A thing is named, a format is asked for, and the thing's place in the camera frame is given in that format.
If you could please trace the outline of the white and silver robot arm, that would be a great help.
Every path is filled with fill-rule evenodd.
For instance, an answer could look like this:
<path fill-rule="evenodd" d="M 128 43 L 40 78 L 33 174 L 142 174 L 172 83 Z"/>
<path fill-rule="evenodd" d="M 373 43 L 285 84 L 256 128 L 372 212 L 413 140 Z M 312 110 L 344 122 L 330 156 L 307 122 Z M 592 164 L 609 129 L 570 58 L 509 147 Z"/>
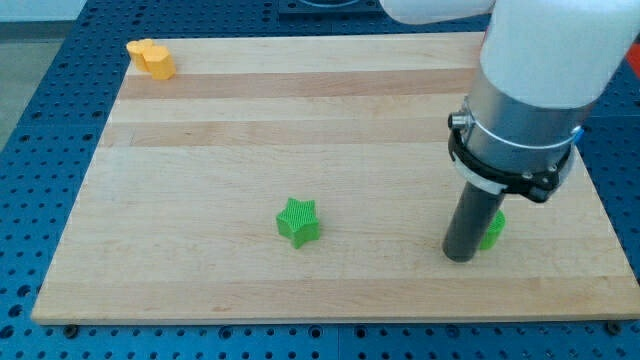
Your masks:
<path fill-rule="evenodd" d="M 547 201 L 639 34 L 638 0 L 386 0 L 381 7 L 407 25 L 490 17 L 471 88 L 448 119 L 464 202 L 501 202 L 507 194 Z"/>

